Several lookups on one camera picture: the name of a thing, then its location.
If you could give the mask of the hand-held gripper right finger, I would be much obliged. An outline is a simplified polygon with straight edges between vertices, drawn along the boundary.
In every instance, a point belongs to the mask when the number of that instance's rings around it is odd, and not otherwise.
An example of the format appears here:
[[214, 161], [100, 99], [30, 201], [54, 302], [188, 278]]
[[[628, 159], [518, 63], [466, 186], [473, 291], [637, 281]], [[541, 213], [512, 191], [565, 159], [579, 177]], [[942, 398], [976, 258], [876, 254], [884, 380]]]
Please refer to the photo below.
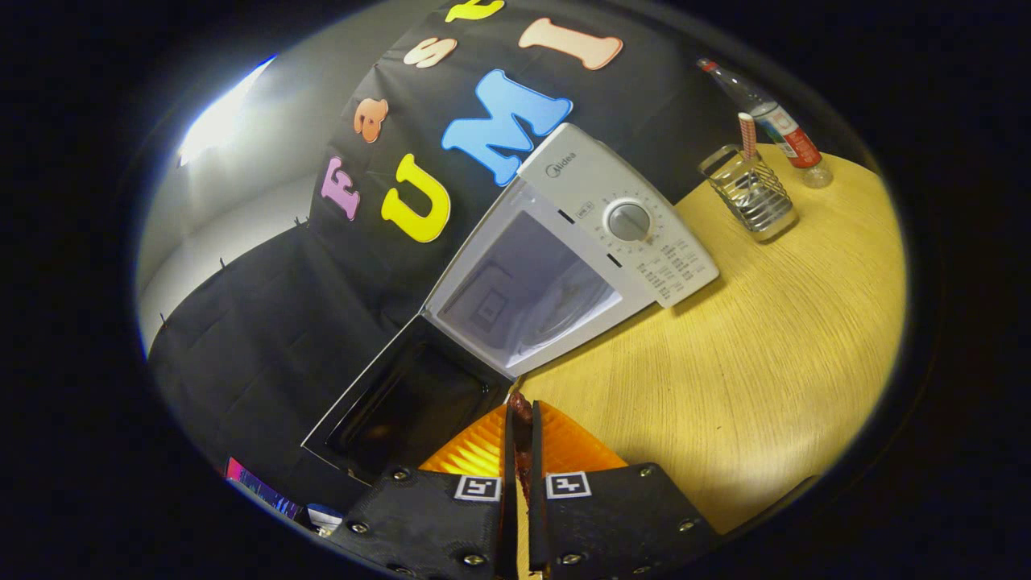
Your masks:
[[533, 572], [548, 579], [659, 579], [721, 544], [658, 463], [629, 465], [544, 401], [532, 410]]

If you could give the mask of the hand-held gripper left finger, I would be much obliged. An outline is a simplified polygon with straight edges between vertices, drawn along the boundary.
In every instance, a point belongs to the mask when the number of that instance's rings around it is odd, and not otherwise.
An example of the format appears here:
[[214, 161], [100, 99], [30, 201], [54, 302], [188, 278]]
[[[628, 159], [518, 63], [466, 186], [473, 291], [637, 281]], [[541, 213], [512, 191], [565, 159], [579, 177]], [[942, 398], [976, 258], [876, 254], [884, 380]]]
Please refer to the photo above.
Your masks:
[[387, 467], [328, 542], [403, 579], [516, 579], [509, 419], [500, 405], [422, 465]]

